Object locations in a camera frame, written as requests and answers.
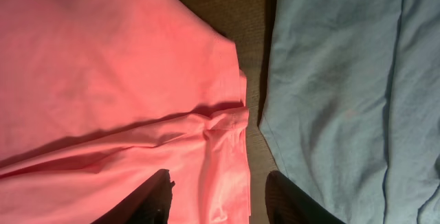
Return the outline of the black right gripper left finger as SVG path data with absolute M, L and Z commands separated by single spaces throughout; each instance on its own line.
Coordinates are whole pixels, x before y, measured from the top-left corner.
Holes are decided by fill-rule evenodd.
M 174 186 L 160 169 L 93 224 L 167 224 Z

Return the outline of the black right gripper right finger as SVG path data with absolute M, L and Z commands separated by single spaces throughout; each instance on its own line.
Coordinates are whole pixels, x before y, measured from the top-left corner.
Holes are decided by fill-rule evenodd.
M 277 170 L 267 176 L 265 206 L 270 224 L 344 224 Z

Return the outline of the salmon pink t-shirt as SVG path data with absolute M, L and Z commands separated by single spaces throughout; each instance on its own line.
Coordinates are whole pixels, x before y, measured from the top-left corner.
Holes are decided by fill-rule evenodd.
M 1 0 L 1 222 L 92 223 L 163 169 L 170 223 L 247 223 L 245 96 L 179 0 Z

